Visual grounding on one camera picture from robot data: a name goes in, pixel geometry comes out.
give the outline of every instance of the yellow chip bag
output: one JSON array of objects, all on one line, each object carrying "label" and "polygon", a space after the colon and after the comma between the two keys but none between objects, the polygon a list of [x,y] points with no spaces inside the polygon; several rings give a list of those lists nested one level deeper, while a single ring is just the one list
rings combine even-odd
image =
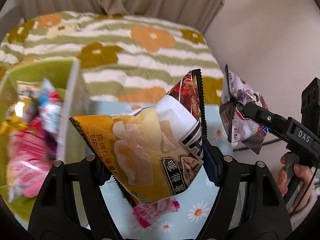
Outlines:
[{"label": "yellow chip bag", "polygon": [[9,136],[14,131],[23,131],[36,116],[37,105],[32,98],[21,98],[5,113],[0,135]]},{"label": "yellow chip bag", "polygon": [[202,167],[203,102],[197,69],[153,107],[70,121],[124,188],[151,204],[184,192]]}]

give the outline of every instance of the barbecue flavor chip bag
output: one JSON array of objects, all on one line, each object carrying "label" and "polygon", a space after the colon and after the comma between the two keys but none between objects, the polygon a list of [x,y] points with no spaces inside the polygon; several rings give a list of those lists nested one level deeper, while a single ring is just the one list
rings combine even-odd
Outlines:
[{"label": "barbecue flavor chip bag", "polygon": [[244,106],[248,102],[268,109],[262,95],[232,73],[226,65],[220,117],[228,135],[228,141],[230,143],[241,141],[253,152],[259,154],[268,127],[244,117],[239,106]]},{"label": "barbecue flavor chip bag", "polygon": [[153,107],[70,121],[138,202],[151,204],[184,192],[202,167],[206,122],[199,69]]}]

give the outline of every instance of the green basket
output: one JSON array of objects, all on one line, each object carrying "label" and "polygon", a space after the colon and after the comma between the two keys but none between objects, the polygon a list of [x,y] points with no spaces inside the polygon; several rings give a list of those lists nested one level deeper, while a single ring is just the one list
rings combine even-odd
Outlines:
[{"label": "green basket", "polygon": [[[89,153],[89,149],[68,118],[74,115],[88,114],[90,95],[82,78],[77,59],[36,61],[16,66],[7,71],[0,83],[0,121],[2,122],[8,107],[17,99],[15,81],[40,82],[43,78],[48,78],[63,98],[57,139],[57,159],[64,163],[79,162]],[[36,198],[22,197],[8,203],[8,186],[6,185],[8,142],[8,136],[0,136],[0,194],[11,211],[28,223]],[[75,185],[74,191],[81,224],[86,225],[78,185]]]}]

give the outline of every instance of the sleeve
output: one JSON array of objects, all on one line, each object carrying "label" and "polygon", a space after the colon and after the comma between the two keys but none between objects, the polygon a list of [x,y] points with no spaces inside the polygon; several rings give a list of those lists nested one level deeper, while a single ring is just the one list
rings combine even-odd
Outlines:
[{"label": "sleeve", "polygon": [[300,225],[300,223],[306,218],[306,216],[309,214],[309,212],[313,208],[316,201],[317,201],[317,196],[316,196],[316,193],[313,191],[312,194],[310,195],[308,204],[304,207],[304,209],[294,214],[290,218],[292,231],[294,231]]}]

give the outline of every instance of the pink snack bag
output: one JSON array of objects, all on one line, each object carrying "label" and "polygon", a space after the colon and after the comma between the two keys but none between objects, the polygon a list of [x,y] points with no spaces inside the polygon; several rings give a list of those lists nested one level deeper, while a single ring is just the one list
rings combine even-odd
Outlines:
[{"label": "pink snack bag", "polygon": [[174,198],[167,198],[154,204],[140,203],[133,208],[133,214],[136,216],[139,224],[143,228],[151,226],[153,218],[163,214],[177,212],[180,209],[178,201]]},{"label": "pink snack bag", "polygon": [[41,119],[36,117],[23,132],[18,153],[7,165],[9,203],[23,195],[37,196],[51,169],[52,163],[46,161],[47,146],[41,131]]}]

